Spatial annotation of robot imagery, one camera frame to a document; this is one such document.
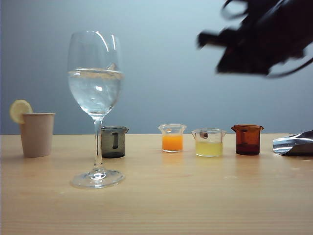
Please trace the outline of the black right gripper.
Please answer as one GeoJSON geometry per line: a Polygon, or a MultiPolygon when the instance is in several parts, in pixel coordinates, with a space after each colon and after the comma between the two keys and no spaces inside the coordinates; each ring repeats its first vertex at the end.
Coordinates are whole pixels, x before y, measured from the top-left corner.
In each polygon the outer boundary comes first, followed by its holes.
{"type": "MultiPolygon", "coordinates": [[[[269,74],[272,66],[302,58],[306,47],[306,18],[265,14],[253,26],[236,32],[217,65],[218,73],[269,74]]],[[[219,35],[200,32],[198,48],[222,46],[219,35]]]]}

